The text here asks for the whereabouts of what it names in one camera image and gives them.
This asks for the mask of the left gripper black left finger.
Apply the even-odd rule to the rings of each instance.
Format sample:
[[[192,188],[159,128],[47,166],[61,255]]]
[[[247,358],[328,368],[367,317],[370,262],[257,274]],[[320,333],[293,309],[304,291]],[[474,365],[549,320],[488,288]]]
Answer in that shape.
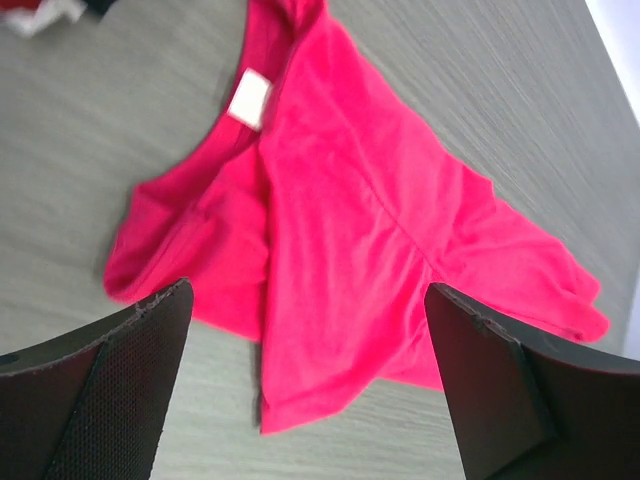
[[[2,478],[149,478],[193,301],[181,279],[105,318],[2,355]]]

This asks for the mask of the red t shirt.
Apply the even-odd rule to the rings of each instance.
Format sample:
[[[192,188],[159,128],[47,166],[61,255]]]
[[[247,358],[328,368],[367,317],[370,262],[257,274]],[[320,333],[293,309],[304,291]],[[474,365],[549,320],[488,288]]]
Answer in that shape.
[[[2,15],[9,13],[33,14],[39,8],[41,0],[0,0]]]

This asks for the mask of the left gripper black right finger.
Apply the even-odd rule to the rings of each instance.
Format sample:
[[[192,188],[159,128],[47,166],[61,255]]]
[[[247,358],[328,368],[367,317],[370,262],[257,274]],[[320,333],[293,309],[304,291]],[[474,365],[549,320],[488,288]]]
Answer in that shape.
[[[466,478],[638,478],[638,361],[442,283],[425,310]]]

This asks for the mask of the white t shirt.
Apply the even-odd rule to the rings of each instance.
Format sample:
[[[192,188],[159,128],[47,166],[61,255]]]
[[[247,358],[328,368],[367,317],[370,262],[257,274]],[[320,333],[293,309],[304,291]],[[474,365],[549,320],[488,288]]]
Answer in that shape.
[[[86,10],[84,1],[49,0],[41,1],[39,8],[31,15],[26,13],[1,14],[1,25],[23,38],[31,38],[62,18],[77,22]]]

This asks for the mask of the pink t shirt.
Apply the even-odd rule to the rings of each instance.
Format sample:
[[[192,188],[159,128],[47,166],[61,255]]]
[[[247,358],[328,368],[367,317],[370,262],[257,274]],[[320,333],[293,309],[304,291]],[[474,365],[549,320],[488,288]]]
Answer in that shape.
[[[252,1],[234,98],[166,174],[137,185],[104,287],[180,278],[196,318],[257,341],[261,429],[344,410],[376,379],[440,389],[424,297],[449,284],[557,336],[608,330],[599,282],[451,155],[323,1]]]

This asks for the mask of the black t shirt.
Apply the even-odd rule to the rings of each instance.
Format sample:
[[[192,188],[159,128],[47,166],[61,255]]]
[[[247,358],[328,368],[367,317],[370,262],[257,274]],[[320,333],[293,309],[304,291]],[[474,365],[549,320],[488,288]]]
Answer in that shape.
[[[86,4],[86,9],[96,19],[102,19],[117,1],[118,0],[84,0],[84,3]]]

